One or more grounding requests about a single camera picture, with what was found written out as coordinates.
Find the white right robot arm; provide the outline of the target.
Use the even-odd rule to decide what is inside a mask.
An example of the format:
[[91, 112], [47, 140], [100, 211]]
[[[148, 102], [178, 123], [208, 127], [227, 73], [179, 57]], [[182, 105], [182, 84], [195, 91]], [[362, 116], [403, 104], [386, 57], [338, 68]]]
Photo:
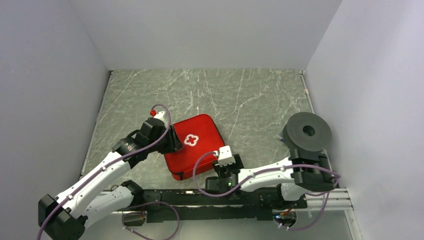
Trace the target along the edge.
[[277, 186], [276, 203], [289, 207], [303, 195], [332, 191], [340, 175], [330, 169], [328, 158], [320, 152], [292, 149], [290, 156], [268, 165], [245, 168], [238, 154], [232, 155], [228, 146], [215, 151], [213, 163], [217, 176], [205, 180], [201, 192], [209, 197], [225, 197], [234, 192], [251, 193], [265, 187]]

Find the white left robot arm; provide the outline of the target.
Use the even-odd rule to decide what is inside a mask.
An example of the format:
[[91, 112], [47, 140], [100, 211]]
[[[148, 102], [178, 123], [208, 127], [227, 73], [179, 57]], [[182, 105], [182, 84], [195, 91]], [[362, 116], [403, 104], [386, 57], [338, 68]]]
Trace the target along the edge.
[[105, 195], [101, 193], [149, 154], [164, 155], [181, 149], [182, 143], [169, 119], [148, 118], [139, 129], [118, 140], [99, 165], [77, 183], [56, 196], [46, 194], [39, 200], [36, 239], [47, 234], [53, 240], [78, 240], [88, 227], [114, 211], [137, 210], [151, 204], [145, 190], [132, 180]]

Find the red medicine kit case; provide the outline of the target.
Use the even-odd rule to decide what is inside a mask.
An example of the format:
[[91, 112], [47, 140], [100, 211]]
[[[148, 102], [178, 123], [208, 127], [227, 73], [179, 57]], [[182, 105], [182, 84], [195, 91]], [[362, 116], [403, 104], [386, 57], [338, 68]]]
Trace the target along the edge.
[[183, 148], [164, 155], [172, 177], [177, 181], [193, 176], [196, 161], [205, 153], [219, 150], [225, 142], [213, 118], [199, 114], [173, 124]]

